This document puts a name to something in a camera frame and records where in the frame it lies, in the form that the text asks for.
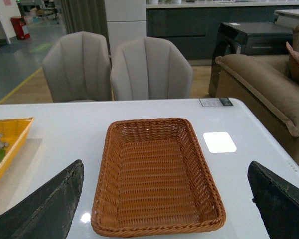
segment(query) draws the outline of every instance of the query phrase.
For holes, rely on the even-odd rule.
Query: white table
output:
[[[299,9],[295,10],[275,10],[275,15],[278,16],[276,25],[287,28],[294,28],[299,25]]]
[[[214,232],[155,238],[269,238],[252,202],[248,166],[252,160],[258,161],[298,187],[299,168],[243,103],[231,101],[234,106],[226,107],[203,107],[199,99],[0,105],[0,119],[35,117],[23,148],[0,180],[0,214],[81,159],[85,177],[68,238],[102,238],[81,217],[91,212],[108,126],[118,120],[182,117],[193,125],[227,221]],[[203,138],[206,132],[229,133],[236,152],[209,152]]]

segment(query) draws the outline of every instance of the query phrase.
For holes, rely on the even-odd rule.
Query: rectangular basket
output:
[[[182,118],[126,120],[107,131],[91,224],[107,237],[214,231],[226,213]]]
[[[34,118],[0,120],[0,133],[3,134],[1,140],[9,143],[5,148],[6,155],[0,163],[0,179],[23,146],[33,120]]]

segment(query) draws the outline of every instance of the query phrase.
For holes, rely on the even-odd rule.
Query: yellow tray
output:
[[[0,120],[0,133],[3,134],[2,142],[8,142],[5,148],[6,155],[0,163],[0,179],[9,168],[14,157],[23,146],[34,118]]]

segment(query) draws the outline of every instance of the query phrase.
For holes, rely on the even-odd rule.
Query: black object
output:
[[[248,180],[272,239],[299,239],[299,188],[253,161]]]
[[[286,41],[292,45],[292,29],[268,22],[223,22],[218,28],[216,47],[212,56],[208,93],[215,97],[221,67],[217,56],[228,54],[276,55],[287,54]]]
[[[64,239],[82,192],[84,167],[76,160],[0,215],[0,239]]]

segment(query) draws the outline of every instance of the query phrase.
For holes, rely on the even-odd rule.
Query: gray chair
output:
[[[115,100],[188,98],[193,69],[170,41],[143,37],[123,43],[112,59]]]
[[[112,99],[111,63],[102,35],[76,32],[61,37],[42,68],[54,102]]]

